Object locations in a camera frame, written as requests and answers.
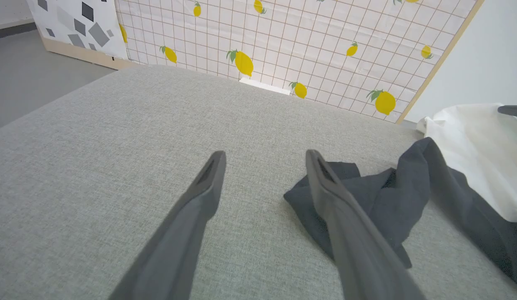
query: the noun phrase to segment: gray fabric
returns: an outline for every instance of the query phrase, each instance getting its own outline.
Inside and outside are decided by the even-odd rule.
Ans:
[[[304,152],[395,167],[420,138],[368,116],[173,67],[114,72],[0,129],[0,299],[106,298],[214,150],[227,152],[192,299],[340,299],[283,194]],[[429,203],[404,244],[429,299],[517,299]]]

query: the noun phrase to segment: gray floor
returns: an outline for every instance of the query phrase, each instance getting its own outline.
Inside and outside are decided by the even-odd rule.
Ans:
[[[37,31],[0,38],[0,127],[111,72],[46,51]]]

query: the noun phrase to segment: lemon patterned backdrop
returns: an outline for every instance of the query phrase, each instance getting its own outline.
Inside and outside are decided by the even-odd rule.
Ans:
[[[129,59],[396,122],[475,0],[117,0]]]

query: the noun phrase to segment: lemon print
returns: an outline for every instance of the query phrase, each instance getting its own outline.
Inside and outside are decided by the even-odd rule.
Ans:
[[[196,17],[199,17],[201,15],[201,5],[199,5],[199,2],[196,1],[196,7],[193,8],[193,15]]]
[[[160,51],[166,54],[166,57],[169,59],[169,61],[172,63],[177,63],[177,55],[175,55],[175,52],[173,52],[172,49],[169,49],[166,46],[160,46]]]
[[[303,99],[306,96],[306,87],[299,82],[291,82],[290,87],[294,90],[297,97]]]
[[[264,15],[266,13],[266,9],[262,8],[262,2],[260,2],[259,0],[255,0],[255,10],[261,15]]]
[[[121,35],[123,36],[123,41],[125,42],[125,44],[127,44],[127,32],[125,31],[125,28],[123,28],[123,25],[121,24],[118,24],[120,26],[120,29],[121,29]]]
[[[357,53],[358,44],[357,42],[353,42],[351,44],[351,47],[349,47],[348,52],[346,53],[347,56],[353,56],[355,53]]]
[[[422,57],[426,59],[432,59],[431,48],[427,45],[422,49]]]
[[[231,63],[233,63],[236,60],[236,67],[238,70],[249,77],[251,77],[251,72],[253,72],[253,62],[242,51],[234,50],[234,51],[228,51],[226,58],[230,57]]]
[[[383,90],[373,90],[366,97],[370,96],[371,101],[377,99],[377,101],[375,101],[375,108],[381,114],[388,116],[388,114],[390,114],[390,112],[396,107],[396,99],[391,93],[384,92]]]
[[[399,3],[401,3],[403,0],[393,0],[394,5],[396,5],[396,1],[397,1],[397,2],[399,2]],[[405,1],[407,1],[407,2],[409,2],[409,3],[414,3],[414,2],[418,2],[419,0],[405,0]]]

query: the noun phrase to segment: white wall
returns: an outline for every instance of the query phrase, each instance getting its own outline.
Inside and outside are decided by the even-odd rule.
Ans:
[[[0,29],[32,22],[26,0],[0,0]]]
[[[494,102],[517,105],[517,0],[485,0],[405,119]]]

